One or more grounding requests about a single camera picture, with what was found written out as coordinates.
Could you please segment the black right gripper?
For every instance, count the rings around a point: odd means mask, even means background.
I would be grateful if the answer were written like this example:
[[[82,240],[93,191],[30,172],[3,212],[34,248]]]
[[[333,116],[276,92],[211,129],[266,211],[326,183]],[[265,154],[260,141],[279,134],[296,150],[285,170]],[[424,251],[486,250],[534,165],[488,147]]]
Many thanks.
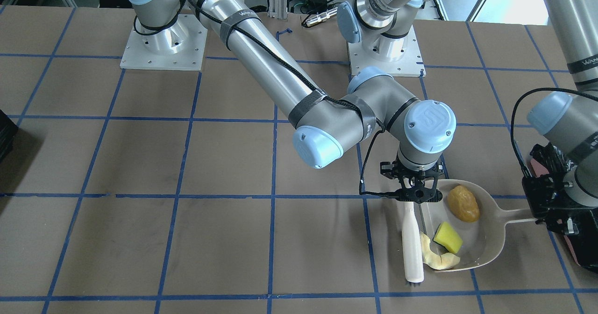
[[[415,203],[442,201],[443,194],[438,188],[439,177],[444,174],[441,163],[435,163],[426,171],[412,171],[398,160],[381,162],[380,173],[384,177],[397,179],[401,184],[396,191],[381,193],[382,197]]]

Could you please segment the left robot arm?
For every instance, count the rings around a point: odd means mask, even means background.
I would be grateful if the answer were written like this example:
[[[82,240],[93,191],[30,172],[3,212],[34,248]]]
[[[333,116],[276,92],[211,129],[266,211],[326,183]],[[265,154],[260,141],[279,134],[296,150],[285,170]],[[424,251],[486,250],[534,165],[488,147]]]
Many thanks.
[[[547,225],[549,231],[580,242],[582,237],[597,236],[597,6],[591,4],[593,1],[597,0],[544,0],[577,91],[563,88],[528,91],[516,101],[510,120],[511,146],[523,173],[522,186],[532,216]],[[550,141],[545,147],[536,144],[530,153],[548,169],[548,174],[533,177],[517,152],[513,128],[521,102],[542,91],[550,93],[530,110],[527,120]],[[356,109],[365,127],[380,122],[374,119],[373,106],[359,97],[347,98],[351,101],[343,102]],[[399,117],[405,116],[401,118],[399,132],[406,137],[406,143],[400,145],[414,146],[423,155],[442,152],[453,137],[456,118],[452,110],[442,102],[416,99],[404,100],[392,112],[390,120],[381,122],[361,169],[361,195],[415,203],[440,201],[442,194],[437,189],[438,176],[442,174],[440,165],[425,162],[422,167],[405,157],[401,148],[394,162],[380,164],[383,175],[401,180],[401,188],[386,193],[363,190],[363,171],[372,144],[379,134],[398,125]],[[432,113],[431,127],[426,125],[429,121],[416,120],[427,118],[427,113]],[[426,143],[429,141],[440,142],[440,148],[425,150],[425,146],[432,145]]]

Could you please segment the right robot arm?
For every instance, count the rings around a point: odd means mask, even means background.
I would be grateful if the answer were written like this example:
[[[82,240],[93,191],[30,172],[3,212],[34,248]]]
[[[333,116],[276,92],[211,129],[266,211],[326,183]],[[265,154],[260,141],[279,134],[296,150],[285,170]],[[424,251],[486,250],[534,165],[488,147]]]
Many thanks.
[[[335,100],[311,80],[265,28],[245,0],[128,0],[142,35],[170,28],[186,3],[197,20],[218,35],[296,129],[293,146],[310,167],[320,169],[368,137],[390,133],[398,140],[396,160],[380,173],[401,187],[379,197],[416,203],[438,202],[438,162],[456,129],[445,103],[420,100],[377,67],[360,71],[348,93]]]

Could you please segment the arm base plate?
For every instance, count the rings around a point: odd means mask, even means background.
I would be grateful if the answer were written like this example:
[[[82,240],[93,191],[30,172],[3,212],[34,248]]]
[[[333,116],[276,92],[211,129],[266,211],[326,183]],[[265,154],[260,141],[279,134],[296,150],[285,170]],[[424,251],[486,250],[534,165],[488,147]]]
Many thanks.
[[[427,75],[413,26],[402,38],[391,39],[378,35],[373,41],[363,39],[358,43],[348,42],[347,48],[352,76],[369,66],[377,67],[391,76]]]
[[[201,71],[207,29],[192,14],[180,14],[173,26],[148,33],[135,22],[122,54],[122,69]]]

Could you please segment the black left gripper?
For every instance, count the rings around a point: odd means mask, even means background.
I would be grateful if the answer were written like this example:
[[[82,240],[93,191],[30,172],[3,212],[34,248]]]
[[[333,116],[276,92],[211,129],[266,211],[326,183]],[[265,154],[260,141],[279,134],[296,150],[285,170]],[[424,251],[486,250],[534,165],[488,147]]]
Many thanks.
[[[578,219],[582,205],[567,195],[571,184],[564,174],[525,176],[522,186],[536,224],[544,223],[549,231],[561,235],[578,235]]]

